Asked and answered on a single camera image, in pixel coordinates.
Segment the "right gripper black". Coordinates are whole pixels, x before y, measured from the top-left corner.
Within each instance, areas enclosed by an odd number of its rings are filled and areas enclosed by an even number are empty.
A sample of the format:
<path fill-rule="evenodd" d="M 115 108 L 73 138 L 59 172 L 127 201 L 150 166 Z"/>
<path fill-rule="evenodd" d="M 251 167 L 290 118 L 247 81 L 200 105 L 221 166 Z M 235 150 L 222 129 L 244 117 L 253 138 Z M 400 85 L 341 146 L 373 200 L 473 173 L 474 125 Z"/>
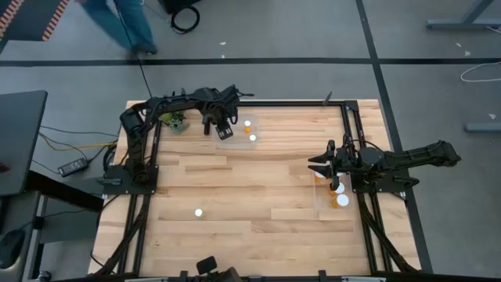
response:
<path fill-rule="evenodd" d="M 338 172 L 348 173 L 355 160 L 355 146 L 351 139 L 346 139 L 341 147 L 336 148 L 333 139 L 327 143 L 327 153 L 311 157 L 308 162 L 328 165 L 309 165 L 308 168 L 326 179 L 331 179 L 330 191 L 335 191 L 340 185 Z"/>

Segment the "clear plastic bin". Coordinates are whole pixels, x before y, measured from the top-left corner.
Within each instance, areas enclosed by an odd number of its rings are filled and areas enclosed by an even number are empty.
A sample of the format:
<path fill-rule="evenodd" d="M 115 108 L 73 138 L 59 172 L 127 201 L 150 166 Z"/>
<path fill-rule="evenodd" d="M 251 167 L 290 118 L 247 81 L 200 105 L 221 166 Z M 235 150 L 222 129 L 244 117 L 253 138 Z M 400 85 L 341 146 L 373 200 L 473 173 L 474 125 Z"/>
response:
<path fill-rule="evenodd" d="M 251 122 L 251 131 L 244 131 L 244 122 Z M 256 114 L 239 114 L 238 122 L 231 125 L 233 136 L 225 140 L 220 140 L 215 127 L 211 126 L 211 137 L 215 141 L 218 149 L 223 150 L 250 150 L 254 149 L 260 139 L 259 118 Z M 250 141 L 250 135 L 256 135 L 255 141 Z"/>
<path fill-rule="evenodd" d="M 350 200 L 349 205 L 345 208 L 334 208 L 332 205 L 332 200 L 335 196 L 329 194 L 331 179 L 326 179 L 322 183 L 316 183 L 313 173 L 313 207 L 321 221 L 350 220 L 353 218 L 352 195 L 346 186 L 344 174 L 339 174 L 338 176 L 340 177 L 340 183 L 343 183 L 345 187 L 342 194 L 346 194 Z"/>

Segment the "small potted succulent plant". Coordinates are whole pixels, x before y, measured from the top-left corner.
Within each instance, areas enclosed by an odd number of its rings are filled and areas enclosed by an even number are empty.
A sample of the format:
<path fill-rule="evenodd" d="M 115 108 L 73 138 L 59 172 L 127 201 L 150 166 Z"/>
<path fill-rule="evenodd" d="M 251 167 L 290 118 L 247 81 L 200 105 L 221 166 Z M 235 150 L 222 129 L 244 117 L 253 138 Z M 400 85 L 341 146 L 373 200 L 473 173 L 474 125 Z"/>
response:
<path fill-rule="evenodd" d="M 159 121 L 168 126 L 176 135 L 182 134 L 189 128 L 189 123 L 185 122 L 185 119 L 186 117 L 184 111 L 166 113 L 159 117 Z"/>

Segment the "person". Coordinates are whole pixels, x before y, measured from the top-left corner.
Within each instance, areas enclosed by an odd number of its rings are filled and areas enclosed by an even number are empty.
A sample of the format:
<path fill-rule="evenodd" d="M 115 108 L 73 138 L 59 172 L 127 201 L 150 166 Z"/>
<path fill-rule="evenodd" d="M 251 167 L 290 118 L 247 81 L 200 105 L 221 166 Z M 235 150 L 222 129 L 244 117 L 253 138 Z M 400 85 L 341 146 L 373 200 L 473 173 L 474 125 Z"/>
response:
<path fill-rule="evenodd" d="M 133 58 L 139 54 L 155 55 L 158 49 L 141 0 L 77 0 L 90 19 Z"/>

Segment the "black power adapter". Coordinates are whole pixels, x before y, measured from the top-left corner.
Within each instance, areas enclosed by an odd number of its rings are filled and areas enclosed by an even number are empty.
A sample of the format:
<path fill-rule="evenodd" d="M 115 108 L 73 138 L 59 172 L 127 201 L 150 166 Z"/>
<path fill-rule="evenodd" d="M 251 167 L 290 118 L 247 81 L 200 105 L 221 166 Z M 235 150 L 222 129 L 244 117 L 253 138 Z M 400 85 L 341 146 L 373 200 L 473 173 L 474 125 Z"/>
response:
<path fill-rule="evenodd" d="M 77 172 L 82 172 L 88 168 L 88 160 L 86 158 L 79 158 L 76 161 L 64 164 L 58 167 L 58 172 L 62 177 L 73 175 Z"/>

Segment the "grey desk foot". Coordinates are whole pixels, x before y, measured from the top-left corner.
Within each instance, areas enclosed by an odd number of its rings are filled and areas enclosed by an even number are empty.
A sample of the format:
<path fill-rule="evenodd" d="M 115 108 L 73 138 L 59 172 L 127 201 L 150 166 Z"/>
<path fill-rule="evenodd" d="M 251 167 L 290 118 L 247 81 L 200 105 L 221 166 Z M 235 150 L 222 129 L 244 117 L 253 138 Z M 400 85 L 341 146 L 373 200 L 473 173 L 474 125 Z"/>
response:
<path fill-rule="evenodd" d="M 492 123 L 466 123 L 466 132 L 501 132 L 501 122 Z"/>

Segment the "grey desk leg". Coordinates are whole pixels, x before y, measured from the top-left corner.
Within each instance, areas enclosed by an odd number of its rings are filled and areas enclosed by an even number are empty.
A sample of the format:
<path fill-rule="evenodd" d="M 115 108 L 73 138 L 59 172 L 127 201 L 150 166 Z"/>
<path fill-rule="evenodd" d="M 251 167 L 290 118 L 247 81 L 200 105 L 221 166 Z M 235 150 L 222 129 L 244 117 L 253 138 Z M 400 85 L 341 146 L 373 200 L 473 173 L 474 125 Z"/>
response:
<path fill-rule="evenodd" d="M 479 16 L 495 0 L 476 0 L 476 2 L 458 19 L 429 19 L 425 27 L 432 29 L 469 29 L 469 28 L 492 28 L 501 27 L 501 18 L 480 19 Z"/>

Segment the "black mat with orange stripes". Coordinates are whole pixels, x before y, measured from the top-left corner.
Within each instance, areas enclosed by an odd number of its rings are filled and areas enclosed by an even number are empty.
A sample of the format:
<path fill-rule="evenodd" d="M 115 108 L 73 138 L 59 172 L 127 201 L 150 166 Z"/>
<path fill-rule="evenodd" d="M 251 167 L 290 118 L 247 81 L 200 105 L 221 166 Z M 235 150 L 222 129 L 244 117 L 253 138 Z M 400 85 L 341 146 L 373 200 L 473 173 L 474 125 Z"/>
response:
<path fill-rule="evenodd" d="M 0 0 L 0 42 L 47 42 L 70 0 Z"/>

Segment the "black aluminium rig frame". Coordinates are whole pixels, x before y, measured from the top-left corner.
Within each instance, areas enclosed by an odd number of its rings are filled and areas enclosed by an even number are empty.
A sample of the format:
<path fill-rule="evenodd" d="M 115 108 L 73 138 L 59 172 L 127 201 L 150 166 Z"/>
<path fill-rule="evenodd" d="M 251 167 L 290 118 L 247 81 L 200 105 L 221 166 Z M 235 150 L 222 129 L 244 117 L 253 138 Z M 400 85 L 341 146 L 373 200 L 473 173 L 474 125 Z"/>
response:
<path fill-rule="evenodd" d="M 370 141 L 389 147 L 376 100 L 351 103 L 256 101 L 239 114 L 256 114 L 260 139 L 254 149 L 218 149 L 204 135 L 199 112 L 186 113 L 181 135 L 150 133 L 159 178 L 151 197 L 142 247 L 131 244 L 125 270 L 143 277 L 172 277 L 214 256 L 218 268 L 235 268 L 253 282 L 370 272 L 356 196 L 350 220 L 321 221 L 313 207 L 308 159 L 329 139 L 340 143 L 355 130 L 359 112 Z M 195 210 L 204 211 L 197 218 Z M 134 259 L 140 257 L 136 266 Z"/>

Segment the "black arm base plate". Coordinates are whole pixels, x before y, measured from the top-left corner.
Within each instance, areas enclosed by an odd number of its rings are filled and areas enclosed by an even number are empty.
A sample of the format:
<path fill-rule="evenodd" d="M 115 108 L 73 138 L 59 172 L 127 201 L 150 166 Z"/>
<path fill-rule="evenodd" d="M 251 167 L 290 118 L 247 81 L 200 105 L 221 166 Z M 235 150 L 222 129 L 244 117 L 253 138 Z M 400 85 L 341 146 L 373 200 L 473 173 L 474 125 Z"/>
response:
<path fill-rule="evenodd" d="M 409 179 L 396 175 L 385 175 L 367 179 L 362 175 L 352 175 L 351 184 L 356 193 L 397 193 L 406 189 Z"/>
<path fill-rule="evenodd" d="M 102 179 L 105 194 L 147 195 L 156 193 L 158 166 L 146 166 L 146 170 L 133 172 L 122 165 L 110 166 Z"/>

